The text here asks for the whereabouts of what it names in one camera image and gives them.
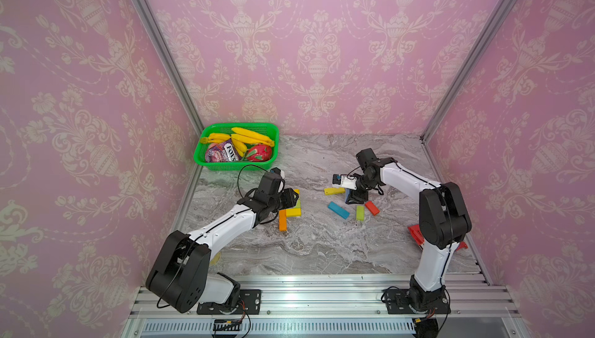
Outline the orange block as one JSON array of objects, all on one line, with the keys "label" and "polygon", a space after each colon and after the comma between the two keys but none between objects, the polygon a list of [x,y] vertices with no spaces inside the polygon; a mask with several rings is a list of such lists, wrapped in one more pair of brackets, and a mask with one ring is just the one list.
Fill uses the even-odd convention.
[{"label": "orange block", "polygon": [[280,232],[286,232],[288,230],[287,211],[286,210],[281,210],[279,212],[278,229]]}]

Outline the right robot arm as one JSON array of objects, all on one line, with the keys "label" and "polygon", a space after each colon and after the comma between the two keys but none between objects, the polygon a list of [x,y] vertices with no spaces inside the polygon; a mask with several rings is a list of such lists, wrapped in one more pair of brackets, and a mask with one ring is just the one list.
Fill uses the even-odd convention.
[{"label": "right robot arm", "polygon": [[393,187],[418,203],[418,225],[424,245],[403,301],[413,313],[449,313],[445,275],[452,256],[472,230],[460,187],[414,173],[393,158],[378,158],[370,149],[360,152],[357,160],[360,174],[333,179],[348,189],[348,204],[364,204],[368,192],[381,194],[384,186]]}]

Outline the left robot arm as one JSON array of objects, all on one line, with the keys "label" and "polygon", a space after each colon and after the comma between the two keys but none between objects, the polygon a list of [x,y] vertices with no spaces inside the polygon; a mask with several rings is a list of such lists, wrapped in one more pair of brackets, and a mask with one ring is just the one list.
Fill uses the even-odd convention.
[{"label": "left robot arm", "polygon": [[271,213],[291,209],[299,200],[291,188],[267,196],[243,198],[217,220],[198,230],[169,234],[151,268],[146,288],[179,313],[197,304],[224,309],[240,304],[240,283],[222,273],[210,274],[209,264],[225,246],[266,221]]}]

